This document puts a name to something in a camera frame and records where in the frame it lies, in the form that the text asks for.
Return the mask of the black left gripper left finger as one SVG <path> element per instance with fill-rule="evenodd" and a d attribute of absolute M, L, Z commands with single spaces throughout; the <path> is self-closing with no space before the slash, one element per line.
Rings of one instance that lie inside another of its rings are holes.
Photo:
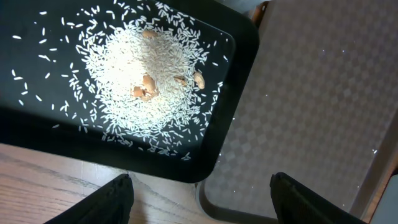
<path fill-rule="evenodd" d="M 121 174 L 45 224 L 128 224 L 133 204 L 132 180 Z"/>

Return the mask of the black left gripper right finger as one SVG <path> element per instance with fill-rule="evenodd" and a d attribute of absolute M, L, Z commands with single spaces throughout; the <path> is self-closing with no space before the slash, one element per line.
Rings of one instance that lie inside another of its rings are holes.
<path fill-rule="evenodd" d="M 366 224 L 283 172 L 272 175 L 270 188 L 279 223 Z"/>

